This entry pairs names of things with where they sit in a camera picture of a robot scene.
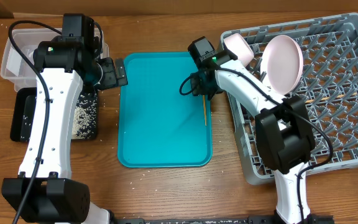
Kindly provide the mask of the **wooden chopstick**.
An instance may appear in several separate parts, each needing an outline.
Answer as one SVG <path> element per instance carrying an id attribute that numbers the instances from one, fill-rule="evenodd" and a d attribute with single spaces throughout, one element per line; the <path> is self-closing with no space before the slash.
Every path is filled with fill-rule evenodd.
<path id="1" fill-rule="evenodd" d="M 207 126 L 207 117 L 206 117 L 206 97 L 205 95 L 202 96 L 203 98 L 203 114 L 204 114 L 204 125 Z"/>
<path id="2" fill-rule="evenodd" d="M 315 99 L 315 100 L 306 100 L 305 103 L 315 103 L 315 102 L 319 102 L 319 101 L 328 101 L 328 100 L 336 100 L 336 99 L 339 99 L 339 98 L 343 98 L 345 97 L 346 95 L 338 95 L 338 96 L 335 96 L 335 97 L 324 97 L 324 98 L 321 98 L 321 99 Z M 351 94 L 350 96 L 357 96 L 357 93 L 353 93 Z"/>

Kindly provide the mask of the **pink bowl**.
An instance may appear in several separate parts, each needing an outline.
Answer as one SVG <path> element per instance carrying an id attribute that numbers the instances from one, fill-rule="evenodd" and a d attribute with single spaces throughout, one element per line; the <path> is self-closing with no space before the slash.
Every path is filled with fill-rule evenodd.
<path id="1" fill-rule="evenodd" d="M 223 43 L 228 50 L 230 50 L 243 66 L 250 64 L 254 58 L 254 53 L 243 36 L 238 33 L 232 34 L 223 39 Z"/>

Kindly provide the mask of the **large white plate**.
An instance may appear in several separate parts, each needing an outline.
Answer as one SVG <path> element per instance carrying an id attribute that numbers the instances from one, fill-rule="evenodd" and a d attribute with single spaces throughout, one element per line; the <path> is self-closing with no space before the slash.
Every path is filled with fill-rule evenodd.
<path id="1" fill-rule="evenodd" d="M 286 95 L 299 83 L 303 72 L 300 46 L 287 35 L 274 37 L 264 48 L 260 74 L 262 83 L 275 92 Z"/>

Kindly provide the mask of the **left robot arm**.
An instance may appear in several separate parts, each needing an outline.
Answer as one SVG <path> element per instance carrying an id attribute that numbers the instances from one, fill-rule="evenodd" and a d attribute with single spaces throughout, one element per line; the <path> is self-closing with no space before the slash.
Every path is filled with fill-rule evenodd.
<path id="1" fill-rule="evenodd" d="M 84 14 L 68 13 L 62 29 L 42 41 L 28 66 L 37 95 L 32 130 L 15 178 L 5 178 L 1 193 L 28 223 L 115 223 L 110 210 L 95 205 L 86 184 L 71 178 L 71 131 L 83 89 L 127 85 L 122 59 L 102 58 L 100 25 Z"/>

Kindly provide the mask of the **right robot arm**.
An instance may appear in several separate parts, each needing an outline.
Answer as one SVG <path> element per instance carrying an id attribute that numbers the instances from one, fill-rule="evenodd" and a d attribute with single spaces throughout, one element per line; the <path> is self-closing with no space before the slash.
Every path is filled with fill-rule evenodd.
<path id="1" fill-rule="evenodd" d="M 257 151 L 275 178 L 277 222 L 307 223 L 305 170 L 315 141 L 305 102 L 288 96 L 303 69 L 300 46 L 287 35 L 274 37 L 262 53 L 263 81 L 246 68 L 254 53 L 240 34 L 226 37 L 220 52 L 205 37 L 194 40 L 188 51 L 198 68 L 188 77 L 190 93 L 211 99 L 226 91 L 253 117 Z"/>

